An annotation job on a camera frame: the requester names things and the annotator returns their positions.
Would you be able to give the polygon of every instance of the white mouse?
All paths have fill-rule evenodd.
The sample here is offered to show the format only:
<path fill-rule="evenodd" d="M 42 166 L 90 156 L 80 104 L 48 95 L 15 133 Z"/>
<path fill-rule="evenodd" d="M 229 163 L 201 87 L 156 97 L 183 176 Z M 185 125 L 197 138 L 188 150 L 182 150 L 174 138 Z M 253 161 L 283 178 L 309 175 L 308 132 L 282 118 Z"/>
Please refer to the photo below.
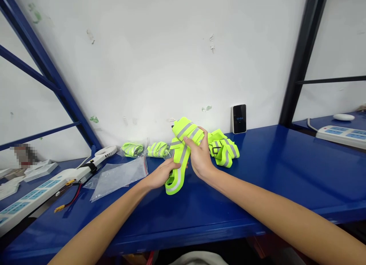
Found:
<path fill-rule="evenodd" d="M 341 121 L 352 121 L 355 119 L 355 117 L 350 114 L 335 114 L 333 115 L 333 118 Z"/>

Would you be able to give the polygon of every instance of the folded reflective strap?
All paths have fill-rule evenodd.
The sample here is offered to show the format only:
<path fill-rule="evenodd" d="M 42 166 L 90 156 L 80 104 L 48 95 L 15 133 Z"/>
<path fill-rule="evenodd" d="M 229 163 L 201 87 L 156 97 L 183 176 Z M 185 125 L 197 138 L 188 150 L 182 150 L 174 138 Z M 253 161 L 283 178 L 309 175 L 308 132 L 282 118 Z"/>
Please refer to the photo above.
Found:
<path fill-rule="evenodd" d="M 135 142 L 127 142 L 121 149 L 126 157 L 135 157 L 144 150 L 144 146 Z"/>
<path fill-rule="evenodd" d="M 181 145 L 179 148 L 174 150 L 174 162 L 180 163 L 179 169 L 174 169 L 169 179 L 165 183 L 165 191 L 168 195 L 177 193 L 183 186 L 184 174 L 188 163 L 189 155 L 191 150 L 187 145 Z"/>
<path fill-rule="evenodd" d="M 219 150 L 219 153 L 216 155 L 216 164 L 219 166 L 224 166 L 226 168 L 230 168 L 233 164 L 233 160 L 228 151 L 228 145 L 224 145 Z"/>
<path fill-rule="evenodd" d="M 222 143 L 222 145 L 228 145 L 228 147 L 230 148 L 229 153 L 232 153 L 231 158 L 240 157 L 238 146 L 236 146 L 234 142 L 232 142 L 230 139 L 223 139 L 220 140 L 220 142 Z"/>
<path fill-rule="evenodd" d="M 196 127 L 197 125 L 193 124 L 187 118 L 182 117 L 181 119 L 179 119 L 179 121 L 174 123 L 174 127 L 172 128 L 172 130 L 175 136 L 180 141 L 183 141 L 183 138 L 185 136 L 188 136 L 188 134 L 190 134 Z"/>
<path fill-rule="evenodd" d="M 165 142 L 153 143 L 148 146 L 148 156 L 164 158 L 167 155 L 168 144 Z"/>
<path fill-rule="evenodd" d="M 212 157 L 216 157 L 216 155 L 219 153 L 221 146 L 222 144 L 219 140 L 212 141 L 209 144 L 210 154 Z"/>
<path fill-rule="evenodd" d="M 209 144 L 212 142 L 212 141 L 216 141 L 216 140 L 221 140 L 221 139 L 226 139 L 227 136 L 223 134 L 223 132 L 218 129 L 212 133 L 209 133 L 208 137 L 207 137 L 207 140 L 209 142 Z"/>
<path fill-rule="evenodd" d="M 170 148 L 171 149 L 178 149 L 178 148 L 180 148 L 183 145 L 184 144 L 177 137 L 174 137 L 172 139 L 172 143 L 170 144 Z"/>
<path fill-rule="evenodd" d="M 183 140 L 184 137 L 192 139 L 197 145 L 201 143 L 204 137 L 204 132 L 198 128 L 196 124 L 193 124 L 185 117 L 174 122 L 172 130 L 176 137 L 172 139 L 170 148 L 174 149 L 174 162 L 180 163 L 181 167 L 179 169 L 174 169 L 165 183 L 165 190 L 168 195 L 177 193 L 183 186 L 184 174 L 188 164 L 189 155 L 191 154 L 191 149 Z"/>

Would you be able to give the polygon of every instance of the phone screen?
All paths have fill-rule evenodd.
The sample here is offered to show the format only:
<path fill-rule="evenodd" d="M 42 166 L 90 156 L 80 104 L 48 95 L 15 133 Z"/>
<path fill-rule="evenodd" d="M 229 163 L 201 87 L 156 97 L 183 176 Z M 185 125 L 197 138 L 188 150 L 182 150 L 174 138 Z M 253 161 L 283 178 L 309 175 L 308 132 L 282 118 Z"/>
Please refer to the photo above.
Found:
<path fill-rule="evenodd" d="M 233 107 L 234 133 L 243 133 L 247 131 L 247 109 L 246 105 L 237 105 Z"/>

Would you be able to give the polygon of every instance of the person's left hand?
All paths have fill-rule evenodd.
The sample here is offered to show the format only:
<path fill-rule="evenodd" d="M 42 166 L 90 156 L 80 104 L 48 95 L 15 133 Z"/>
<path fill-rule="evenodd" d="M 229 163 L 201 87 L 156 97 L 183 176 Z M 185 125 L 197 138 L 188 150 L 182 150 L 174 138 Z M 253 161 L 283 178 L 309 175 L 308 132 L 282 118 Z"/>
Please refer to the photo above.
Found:
<path fill-rule="evenodd" d="M 173 169 L 179 169 L 180 167 L 181 164 L 174 163 L 173 158 L 167 159 L 142 181 L 151 189 L 159 188 L 168 180 L 169 173 Z"/>

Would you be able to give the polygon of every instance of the smartphone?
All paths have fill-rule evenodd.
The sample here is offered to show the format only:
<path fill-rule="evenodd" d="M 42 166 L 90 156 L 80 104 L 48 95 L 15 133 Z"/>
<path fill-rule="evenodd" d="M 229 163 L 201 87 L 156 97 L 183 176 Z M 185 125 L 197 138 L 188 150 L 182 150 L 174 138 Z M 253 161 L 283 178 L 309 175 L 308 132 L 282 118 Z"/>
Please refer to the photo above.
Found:
<path fill-rule="evenodd" d="M 234 134 L 247 131 L 247 107 L 237 105 L 231 107 L 231 126 Z"/>

